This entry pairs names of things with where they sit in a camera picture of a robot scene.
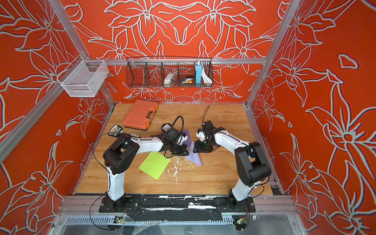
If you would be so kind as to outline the light lavender square paper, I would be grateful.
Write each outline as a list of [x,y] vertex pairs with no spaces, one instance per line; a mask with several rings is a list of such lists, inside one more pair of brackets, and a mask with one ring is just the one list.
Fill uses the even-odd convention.
[[202,166],[202,162],[198,153],[194,152],[195,142],[192,141],[189,149],[189,155],[186,157],[188,161],[191,161],[199,166]]

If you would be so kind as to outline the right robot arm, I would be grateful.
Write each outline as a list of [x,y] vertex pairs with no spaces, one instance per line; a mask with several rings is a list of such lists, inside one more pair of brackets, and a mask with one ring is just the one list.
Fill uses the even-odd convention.
[[263,156],[258,153],[260,144],[243,141],[224,128],[197,130],[199,138],[194,143],[194,153],[211,153],[216,147],[223,147],[235,156],[239,179],[236,185],[229,191],[229,207],[236,212],[250,211],[253,198],[251,192],[257,187],[264,188],[264,181],[269,179],[271,169]]

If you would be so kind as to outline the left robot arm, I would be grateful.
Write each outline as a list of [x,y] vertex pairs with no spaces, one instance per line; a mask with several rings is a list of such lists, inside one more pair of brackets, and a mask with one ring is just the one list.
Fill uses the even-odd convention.
[[136,138],[127,134],[118,134],[116,140],[103,154],[108,172],[108,190],[101,202],[99,212],[123,212],[126,210],[124,177],[136,155],[168,151],[172,156],[187,156],[189,154],[187,145],[180,143],[178,138],[165,138],[161,135]]

